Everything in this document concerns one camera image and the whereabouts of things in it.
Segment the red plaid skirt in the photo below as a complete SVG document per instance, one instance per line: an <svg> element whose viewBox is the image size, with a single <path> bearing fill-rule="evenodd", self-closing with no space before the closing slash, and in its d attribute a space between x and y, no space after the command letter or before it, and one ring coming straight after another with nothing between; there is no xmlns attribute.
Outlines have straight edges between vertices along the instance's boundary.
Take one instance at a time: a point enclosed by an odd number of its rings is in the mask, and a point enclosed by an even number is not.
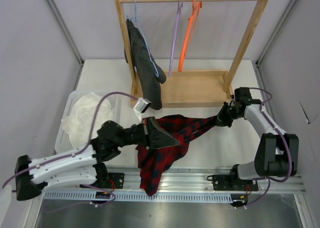
<svg viewBox="0 0 320 228"><path fill-rule="evenodd" d="M181 114L167 115L157 119L158 124L178 139L180 145L156 150L148 150L143 145L136 147L141 178L140 188L144 189L148 196L153 196L157 192L162 174L175 161L187 154L190 142L215 127L215 119L216 116L192 118Z"/></svg>

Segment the purple plastic hanger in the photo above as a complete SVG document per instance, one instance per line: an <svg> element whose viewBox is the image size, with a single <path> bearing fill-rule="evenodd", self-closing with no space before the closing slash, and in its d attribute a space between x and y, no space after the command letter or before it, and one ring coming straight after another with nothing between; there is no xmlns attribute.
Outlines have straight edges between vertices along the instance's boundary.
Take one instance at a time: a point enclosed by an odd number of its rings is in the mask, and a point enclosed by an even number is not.
<svg viewBox="0 0 320 228"><path fill-rule="evenodd" d="M168 69L168 76L169 77L171 77L172 73L173 73L174 56L175 56L175 50L176 50L176 43L177 43L182 7L183 7L183 3L181 2L181 0L178 0L177 11L176 11L176 16L175 16L175 24L174 24L174 30L173 30L173 37L172 37L172 44L171 44L171 51L170 51L170 58L169 58L169 69Z"/></svg>

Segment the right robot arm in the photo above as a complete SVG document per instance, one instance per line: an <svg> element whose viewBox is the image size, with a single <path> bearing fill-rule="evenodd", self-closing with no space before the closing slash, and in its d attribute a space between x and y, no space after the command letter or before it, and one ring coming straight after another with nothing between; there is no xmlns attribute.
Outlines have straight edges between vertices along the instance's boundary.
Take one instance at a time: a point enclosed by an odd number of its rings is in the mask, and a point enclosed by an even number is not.
<svg viewBox="0 0 320 228"><path fill-rule="evenodd" d="M235 89L230 102L224 102L219 111L215 125L232 126L234 120L248 121L260 141L254 160L236 164L229 172L228 184L234 190L246 185L248 180L268 179L284 183L297 173L299 138L287 133L271 118L265 109L265 103L252 98L250 87Z"/></svg>

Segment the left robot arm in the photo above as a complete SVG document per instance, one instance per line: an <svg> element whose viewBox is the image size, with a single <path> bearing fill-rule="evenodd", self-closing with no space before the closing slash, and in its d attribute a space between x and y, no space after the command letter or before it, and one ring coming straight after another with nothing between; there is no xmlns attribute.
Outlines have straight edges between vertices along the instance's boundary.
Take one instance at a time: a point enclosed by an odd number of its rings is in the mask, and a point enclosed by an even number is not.
<svg viewBox="0 0 320 228"><path fill-rule="evenodd" d="M106 121L97 137L85 146L39 159L20 156L14 172L16 199L31 200L50 187L104 188L110 179L105 162L117 157L120 148L130 145L143 145L153 151L178 146L180 141L161 128L154 117L143 118L129 128Z"/></svg>

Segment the orange plastic hanger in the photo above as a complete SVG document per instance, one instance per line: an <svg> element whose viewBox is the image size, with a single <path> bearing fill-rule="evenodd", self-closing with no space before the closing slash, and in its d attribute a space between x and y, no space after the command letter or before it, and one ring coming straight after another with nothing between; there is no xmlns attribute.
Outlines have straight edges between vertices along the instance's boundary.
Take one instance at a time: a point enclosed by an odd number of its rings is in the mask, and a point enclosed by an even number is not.
<svg viewBox="0 0 320 228"><path fill-rule="evenodd" d="M189 46L197 25L198 17L199 17L202 6L203 6L203 3L201 1L192 0L192 13L191 13L191 16L188 18L189 23L188 23L186 34L184 37L181 54L179 57L179 63L178 63L179 72L183 71L184 62L189 50Z"/></svg>

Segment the wooden clothes rack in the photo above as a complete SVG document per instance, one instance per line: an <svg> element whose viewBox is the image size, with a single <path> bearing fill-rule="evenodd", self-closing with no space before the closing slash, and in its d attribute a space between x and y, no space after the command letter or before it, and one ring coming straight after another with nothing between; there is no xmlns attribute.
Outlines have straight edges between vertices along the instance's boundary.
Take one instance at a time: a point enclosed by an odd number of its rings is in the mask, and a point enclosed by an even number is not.
<svg viewBox="0 0 320 228"><path fill-rule="evenodd" d="M183 2L191 2L193 0L180 0ZM169 71L166 82L161 84L161 101L162 108L204 108L217 107L223 102L231 100L233 95L232 81L240 66L243 56L253 37L256 27L261 19L265 7L269 0L196 0L197 2L239 2L239 1L255 1L256 5L249 19L241 42L238 46L235 57L229 70L226 69L189 69L179 72L172 71L169 77ZM124 4L134 4L133 0L114 0L117 10L119 25L122 33L124 54L129 70L131 73L131 94L142 95L142 88L138 73L132 62L132 51L128 29L124 13ZM170 3L178 2L178 0L136 0L136 3Z"/></svg>

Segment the grey dotted garment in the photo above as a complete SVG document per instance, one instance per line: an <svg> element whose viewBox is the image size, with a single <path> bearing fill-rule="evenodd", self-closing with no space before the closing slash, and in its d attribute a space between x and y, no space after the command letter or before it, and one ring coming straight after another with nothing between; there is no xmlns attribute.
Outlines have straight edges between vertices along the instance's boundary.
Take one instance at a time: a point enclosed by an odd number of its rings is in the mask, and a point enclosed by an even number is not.
<svg viewBox="0 0 320 228"><path fill-rule="evenodd" d="M161 99L161 84L167 80L162 68L155 62L153 56L148 53L145 40L134 23L126 20L128 37L130 41L132 64L137 70L143 98L151 102L150 107L160 110L163 107Z"/></svg>

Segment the aluminium mounting rail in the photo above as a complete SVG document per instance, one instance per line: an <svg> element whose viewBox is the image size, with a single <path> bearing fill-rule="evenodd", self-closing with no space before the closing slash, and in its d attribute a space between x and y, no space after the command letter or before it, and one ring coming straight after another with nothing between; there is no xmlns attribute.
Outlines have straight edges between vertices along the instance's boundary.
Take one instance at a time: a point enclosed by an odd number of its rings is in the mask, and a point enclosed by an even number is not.
<svg viewBox="0 0 320 228"><path fill-rule="evenodd" d="M204 192L214 190L217 192L242 192L245 183L239 181L231 185L229 177L230 167L216 169L196 168L170 168L160 176L158 192ZM102 171L93 166L75 168L69 171L55 171L52 168L39 168L30 172L35 184L46 183L46 189L79 187L92 185L98 180L113 180L116 189L126 191L143 190L142 178L139 168L107 167L102 166Z"/></svg>

